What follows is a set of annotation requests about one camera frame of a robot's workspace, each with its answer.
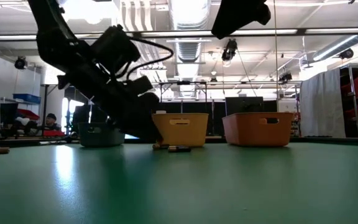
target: table surface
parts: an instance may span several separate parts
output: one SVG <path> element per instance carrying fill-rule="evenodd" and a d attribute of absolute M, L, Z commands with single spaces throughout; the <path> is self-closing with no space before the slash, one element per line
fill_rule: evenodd
<path fill-rule="evenodd" d="M 358 223 L 358 146 L 14 148 L 0 223 Z"/>

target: orange plastic bin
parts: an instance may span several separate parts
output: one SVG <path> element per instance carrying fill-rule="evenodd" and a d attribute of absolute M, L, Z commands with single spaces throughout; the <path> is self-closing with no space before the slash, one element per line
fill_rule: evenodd
<path fill-rule="evenodd" d="M 208 125 L 206 113 L 153 114 L 153 120 L 163 137 L 163 142 L 159 144 L 193 147 L 205 144 Z"/>
<path fill-rule="evenodd" d="M 236 113 L 223 118 L 229 144 L 286 146 L 290 142 L 293 113 Z"/>

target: black cable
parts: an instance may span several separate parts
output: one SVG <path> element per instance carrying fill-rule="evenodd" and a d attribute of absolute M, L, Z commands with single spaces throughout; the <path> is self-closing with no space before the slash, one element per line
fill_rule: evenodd
<path fill-rule="evenodd" d="M 161 49 L 164 49 L 164 50 L 167 50 L 170 52 L 170 55 L 164 57 L 164 58 L 160 58 L 160 59 L 156 59 L 156 60 L 153 60 L 153 61 L 150 61 L 150 62 L 146 62 L 146 63 L 143 63 L 141 65 L 138 65 L 138 66 L 135 66 L 133 69 L 131 69 L 128 74 L 127 74 L 127 80 L 129 80 L 129 75 L 131 75 L 131 73 L 135 70 L 137 70 L 138 68 L 141 68 L 143 66 L 146 66 L 146 65 L 151 65 L 151 64 L 154 64 L 154 63 L 158 63 L 158 62 L 163 62 L 165 60 L 168 60 L 170 58 L 172 58 L 173 56 L 173 50 L 164 46 L 164 45 L 161 45 L 161 44 L 157 44 L 157 43 L 154 43 L 154 42 L 151 42 L 151 41 L 148 41 L 148 40 L 144 40 L 144 39 L 138 39 L 138 38 L 135 38 L 135 37 L 129 37 L 131 40 L 134 40 L 134 41 L 137 41 L 137 42 L 141 42 L 141 43 L 144 43 L 144 44 L 149 44 L 151 46 L 154 46 L 154 47 L 158 47 L 158 48 L 161 48 Z"/>
<path fill-rule="evenodd" d="M 244 71 L 246 72 L 246 76 L 247 76 L 247 78 L 248 78 L 249 84 L 251 85 L 251 89 L 252 89 L 252 91 L 254 92 L 255 96 L 258 97 L 258 95 L 257 95 L 256 92 L 255 92 L 254 87 L 252 86 L 251 79 L 250 79 L 249 76 L 248 76 L 246 66 L 244 65 L 244 62 L 242 61 L 242 58 L 241 58 L 241 54 L 240 54 L 239 49 L 237 49 L 237 52 L 239 53 L 240 61 L 241 61 L 241 64 L 242 64 L 242 67 L 243 67 Z"/>
<path fill-rule="evenodd" d="M 125 75 L 125 73 L 127 73 L 130 64 L 131 64 L 131 62 L 128 62 L 127 65 L 125 66 L 124 70 L 120 74 L 116 75 L 116 78 L 123 77 Z"/>

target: white curtain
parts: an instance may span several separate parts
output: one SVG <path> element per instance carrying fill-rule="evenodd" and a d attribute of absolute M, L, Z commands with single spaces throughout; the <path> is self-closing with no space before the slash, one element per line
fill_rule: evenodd
<path fill-rule="evenodd" d="M 302 136 L 345 138 L 339 68 L 302 82 Z"/>

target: bin handle cutout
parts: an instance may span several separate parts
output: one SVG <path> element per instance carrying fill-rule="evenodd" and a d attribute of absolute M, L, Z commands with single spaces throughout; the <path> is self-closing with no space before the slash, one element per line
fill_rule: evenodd
<path fill-rule="evenodd" d="M 280 120 L 278 118 L 260 118 L 259 124 L 278 124 Z"/>
<path fill-rule="evenodd" d="M 90 127 L 90 128 L 88 128 L 88 132 L 89 132 L 89 133 L 101 133 L 101 132 L 102 132 L 102 129 L 101 129 L 101 128 L 98 128 L 98 127 L 96 127 L 96 128 Z"/>
<path fill-rule="evenodd" d="M 172 125 L 190 125 L 189 119 L 171 119 L 169 121 Z"/>

